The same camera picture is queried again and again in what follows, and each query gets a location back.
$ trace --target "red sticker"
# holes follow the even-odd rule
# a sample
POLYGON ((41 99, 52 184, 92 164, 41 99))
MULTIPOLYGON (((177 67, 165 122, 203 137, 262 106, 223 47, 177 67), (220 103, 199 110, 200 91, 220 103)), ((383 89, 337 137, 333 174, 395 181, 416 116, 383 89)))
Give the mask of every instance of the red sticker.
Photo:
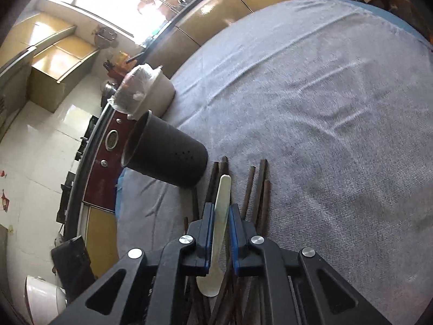
POLYGON ((6 198, 6 195, 4 195, 4 189, 2 189, 2 191, 3 191, 3 194, 1 196, 1 202, 2 202, 2 205, 3 205, 4 212, 7 213, 7 209, 9 207, 9 199, 6 198))

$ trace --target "black cup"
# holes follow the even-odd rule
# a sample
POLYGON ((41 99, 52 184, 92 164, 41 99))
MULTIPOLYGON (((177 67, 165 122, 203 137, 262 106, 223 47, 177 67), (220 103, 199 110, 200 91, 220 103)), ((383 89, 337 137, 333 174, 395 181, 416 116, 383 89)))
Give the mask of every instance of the black cup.
POLYGON ((123 148, 122 167, 182 188, 196 185, 206 165, 203 144, 150 110, 137 121, 123 148))

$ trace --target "white container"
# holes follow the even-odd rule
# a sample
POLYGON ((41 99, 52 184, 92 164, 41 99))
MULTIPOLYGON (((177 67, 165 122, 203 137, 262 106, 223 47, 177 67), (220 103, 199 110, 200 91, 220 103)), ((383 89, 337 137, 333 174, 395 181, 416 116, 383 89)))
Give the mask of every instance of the white container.
POLYGON ((164 75, 161 67, 155 71, 158 71, 157 76, 152 78, 152 84, 148 87, 145 97, 137 109, 128 115, 129 119, 138 120, 147 110, 151 110, 152 115, 161 117, 172 103, 176 94, 175 87, 164 75))
POLYGON ((25 278, 24 298, 34 325, 48 325, 66 308, 64 290, 37 277, 25 278))

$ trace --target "gray cloth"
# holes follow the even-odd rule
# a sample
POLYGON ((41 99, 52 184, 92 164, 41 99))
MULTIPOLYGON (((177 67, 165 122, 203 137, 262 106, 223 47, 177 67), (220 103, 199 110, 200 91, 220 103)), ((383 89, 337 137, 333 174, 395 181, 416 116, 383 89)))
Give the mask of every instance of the gray cloth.
MULTIPOLYGON (((394 325, 433 296, 432 48, 341 0, 291 0, 232 24, 172 79, 164 119, 229 158, 234 202, 269 160, 268 236, 313 247, 394 325)), ((161 248, 186 191, 128 171, 118 250, 161 248)))

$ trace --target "plastic container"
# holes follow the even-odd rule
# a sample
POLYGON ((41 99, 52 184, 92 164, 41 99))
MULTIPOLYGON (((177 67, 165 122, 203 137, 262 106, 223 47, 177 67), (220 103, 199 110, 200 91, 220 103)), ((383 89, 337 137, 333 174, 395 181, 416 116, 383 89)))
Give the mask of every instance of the plastic container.
POLYGON ((153 70, 148 64, 139 65, 129 72, 116 94, 109 99, 111 106, 138 120, 147 110, 161 117, 173 101, 176 90, 162 73, 161 67, 153 70))
POLYGON ((137 106, 134 113, 128 115, 129 119, 140 119, 148 110, 157 117, 162 117, 175 97, 176 90, 170 79, 168 79, 161 68, 157 68, 157 74, 152 79, 145 97, 137 106))
POLYGON ((123 148, 122 166, 190 188, 203 176, 207 157, 203 144, 147 111, 123 148))

